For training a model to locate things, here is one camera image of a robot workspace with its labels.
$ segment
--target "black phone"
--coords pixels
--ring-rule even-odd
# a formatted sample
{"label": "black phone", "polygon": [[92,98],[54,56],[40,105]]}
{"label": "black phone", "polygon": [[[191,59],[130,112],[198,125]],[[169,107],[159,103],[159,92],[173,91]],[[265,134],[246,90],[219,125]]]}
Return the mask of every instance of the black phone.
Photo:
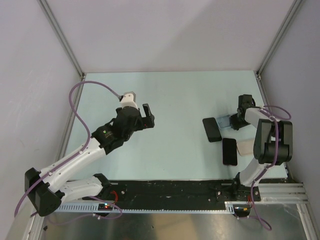
{"label": "black phone", "polygon": [[217,121],[214,117],[204,118],[202,122],[210,143],[222,140]]}
{"label": "black phone", "polygon": [[237,166],[237,141],[233,138],[222,139],[222,163],[227,166]]}

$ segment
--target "smartphone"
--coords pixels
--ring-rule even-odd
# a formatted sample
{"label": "smartphone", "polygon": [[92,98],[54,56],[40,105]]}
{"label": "smartphone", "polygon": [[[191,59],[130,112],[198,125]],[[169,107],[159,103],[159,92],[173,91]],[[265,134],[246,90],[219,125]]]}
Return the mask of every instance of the smartphone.
{"label": "smartphone", "polygon": [[222,163],[227,166],[237,166],[237,141],[233,138],[222,139]]}
{"label": "smartphone", "polygon": [[217,121],[214,117],[204,118],[202,120],[206,136],[210,143],[222,140]]}

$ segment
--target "white wall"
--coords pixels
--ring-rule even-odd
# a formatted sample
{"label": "white wall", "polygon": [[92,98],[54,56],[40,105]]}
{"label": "white wall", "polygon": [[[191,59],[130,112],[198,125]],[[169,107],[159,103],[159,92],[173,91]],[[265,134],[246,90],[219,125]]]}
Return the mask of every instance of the white wall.
{"label": "white wall", "polygon": [[293,0],[48,0],[85,72],[257,70]]}
{"label": "white wall", "polygon": [[307,0],[262,74],[272,104],[292,114],[289,168],[304,182],[320,225],[320,1]]}
{"label": "white wall", "polygon": [[0,239],[24,193],[24,173],[57,155],[80,79],[36,0],[0,1]]}

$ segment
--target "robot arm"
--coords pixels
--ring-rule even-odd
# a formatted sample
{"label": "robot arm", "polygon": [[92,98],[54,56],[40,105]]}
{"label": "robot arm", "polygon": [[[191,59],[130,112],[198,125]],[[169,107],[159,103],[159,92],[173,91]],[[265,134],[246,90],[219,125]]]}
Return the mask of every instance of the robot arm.
{"label": "robot arm", "polygon": [[[275,165],[289,162],[293,154],[293,126],[290,121],[276,120],[278,125],[278,153]],[[237,113],[230,117],[231,127],[239,130],[249,124],[256,128],[253,155],[250,164],[239,173],[239,183],[250,187],[254,180],[273,163],[276,150],[275,122],[259,107],[251,95],[241,95],[238,99]]]}
{"label": "robot arm", "polygon": [[[100,126],[91,134],[87,147],[81,151],[81,145],[74,152],[58,162],[41,169],[29,169],[25,173],[25,189],[27,190],[39,178],[49,173],[29,194],[28,198],[42,217],[54,212],[62,202],[87,196],[97,196],[111,186],[107,178],[99,173],[84,180],[69,181],[75,173],[93,161],[106,156],[121,147],[136,131],[155,126],[155,117],[151,114],[148,104],[143,104],[146,117],[142,117],[136,104],[134,92],[125,93],[120,99],[121,107],[116,109],[117,116],[107,124]],[[51,170],[66,159],[79,154],[62,165],[56,171]]]}

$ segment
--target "light blue object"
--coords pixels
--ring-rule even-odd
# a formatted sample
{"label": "light blue object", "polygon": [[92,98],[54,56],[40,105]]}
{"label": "light blue object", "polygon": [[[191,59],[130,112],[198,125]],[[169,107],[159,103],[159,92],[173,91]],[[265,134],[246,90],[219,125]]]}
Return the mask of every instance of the light blue object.
{"label": "light blue object", "polygon": [[220,116],[216,118],[216,123],[218,124],[218,127],[220,129],[226,129],[226,128],[230,128],[230,116],[231,115],[226,115],[226,116]]}
{"label": "light blue object", "polygon": [[[221,142],[208,141],[202,119],[226,116],[238,107],[238,97],[252,94],[257,105],[263,100],[253,71],[186,71],[88,73],[86,80],[102,82],[118,94],[134,91],[136,103],[149,104],[155,127],[135,132],[129,141],[109,155],[88,165],[73,179],[103,173],[110,180],[201,180],[232,179],[252,160],[238,155],[237,166],[222,163]],[[91,132],[116,117],[117,98],[96,84],[83,86],[78,113]],[[223,138],[252,139],[256,129],[226,128]],[[74,121],[67,153],[86,140],[81,123]],[[286,178],[283,165],[267,178]]]}

